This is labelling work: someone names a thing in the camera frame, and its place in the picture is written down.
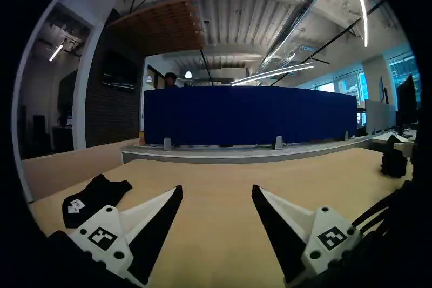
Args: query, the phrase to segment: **computer monitor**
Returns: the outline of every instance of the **computer monitor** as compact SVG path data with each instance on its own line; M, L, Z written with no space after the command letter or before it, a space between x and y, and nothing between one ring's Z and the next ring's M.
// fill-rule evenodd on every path
M380 102L384 101L384 84L382 83L382 77L380 77L380 83L378 85L380 89Z
M396 90L397 114L396 126L401 135L406 126L417 121L417 101L415 98L415 87L412 75L403 82Z

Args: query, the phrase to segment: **brick wall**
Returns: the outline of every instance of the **brick wall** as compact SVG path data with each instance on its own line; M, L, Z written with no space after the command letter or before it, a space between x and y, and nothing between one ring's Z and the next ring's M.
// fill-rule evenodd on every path
M107 29L104 29L94 52L87 84L85 100L87 147L138 137L141 73L137 76L137 88L134 92L121 91L103 85L102 63L109 51L115 51L131 60L142 73L144 57L132 51Z

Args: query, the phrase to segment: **partition foot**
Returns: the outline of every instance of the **partition foot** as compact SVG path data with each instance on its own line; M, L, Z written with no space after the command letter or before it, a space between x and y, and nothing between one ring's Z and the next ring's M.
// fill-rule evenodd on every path
M283 148L282 136L277 136L273 143L273 150L281 150Z
M171 139L169 137L164 138L164 151L171 151Z

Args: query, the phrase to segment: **white label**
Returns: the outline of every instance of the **white label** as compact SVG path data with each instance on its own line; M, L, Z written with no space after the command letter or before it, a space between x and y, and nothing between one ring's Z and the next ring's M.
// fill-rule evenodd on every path
M68 213L79 213L79 210L75 207L67 206Z
M82 207L85 207L83 202L79 199L75 199L74 201L72 201L71 205L72 205L72 207L74 207L77 210L80 210Z

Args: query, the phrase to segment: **desk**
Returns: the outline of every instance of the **desk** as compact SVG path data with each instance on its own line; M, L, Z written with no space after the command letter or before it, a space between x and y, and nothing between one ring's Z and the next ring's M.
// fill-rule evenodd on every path
M396 136L396 138L398 140L400 140L401 142L407 142L409 140L414 141L415 137L417 135L417 131L416 130L407 130L407 131L404 131L403 133L406 134L406 135L411 135L411 137L410 138L405 138L405 137L399 136L396 132L388 131L388 132L383 133L381 135L377 135L375 137L372 137L372 142L379 143L379 144L385 144L388 141L388 139L390 138L391 135Z
M111 181L128 180L133 186L117 205L120 211L183 186L183 201L150 276L153 286L283 288L282 271L251 199L252 185L310 210L328 204L354 220L410 178L383 176L381 156L352 148L255 164L134 160L104 175ZM411 173L408 163L407 174ZM88 182L30 205L47 235L65 231L62 201Z

